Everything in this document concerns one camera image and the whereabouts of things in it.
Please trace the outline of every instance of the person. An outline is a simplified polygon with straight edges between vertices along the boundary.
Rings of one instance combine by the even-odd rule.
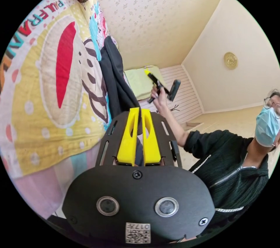
[[[163,87],[151,91],[159,114],[166,118],[178,145],[199,161],[189,171],[208,187],[215,214],[198,237],[228,226],[241,216],[265,187],[268,177],[268,153],[280,144],[280,92],[273,90],[264,99],[256,118],[254,138],[243,138],[228,130],[211,133],[184,131],[167,107]]]

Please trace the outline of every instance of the face mask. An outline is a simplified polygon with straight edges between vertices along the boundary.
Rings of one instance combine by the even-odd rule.
[[[263,108],[257,116],[255,137],[257,142],[264,147],[272,147],[276,135],[280,130],[280,120],[275,117],[274,109]]]

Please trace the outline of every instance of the yellow 3d-printed part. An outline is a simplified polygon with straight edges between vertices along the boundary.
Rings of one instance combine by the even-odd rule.
[[[158,141],[155,134],[151,112],[148,109],[142,109],[141,115],[143,127],[144,165],[151,163],[158,164],[160,163],[161,155],[160,150],[158,148]]]
[[[139,108],[131,108],[117,155],[119,163],[135,164],[138,118]]]

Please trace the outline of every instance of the label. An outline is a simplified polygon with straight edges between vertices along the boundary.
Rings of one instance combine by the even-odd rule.
[[[151,225],[126,223],[125,242],[132,243],[132,244],[151,243]]]

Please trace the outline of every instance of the white slatted panel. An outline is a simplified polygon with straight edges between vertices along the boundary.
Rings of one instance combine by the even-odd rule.
[[[202,109],[199,104],[198,98],[194,92],[194,89],[184,72],[181,65],[166,67],[160,69],[164,81],[166,82],[167,88],[171,89],[173,81],[175,79],[181,80],[181,85],[176,94],[173,102],[168,103],[169,109],[178,105],[177,109],[180,111],[173,111],[173,115],[179,123],[185,123],[193,120],[194,118],[202,114]],[[151,103],[148,104],[147,100],[139,101],[142,109],[149,109],[152,112],[156,111],[155,106]]]

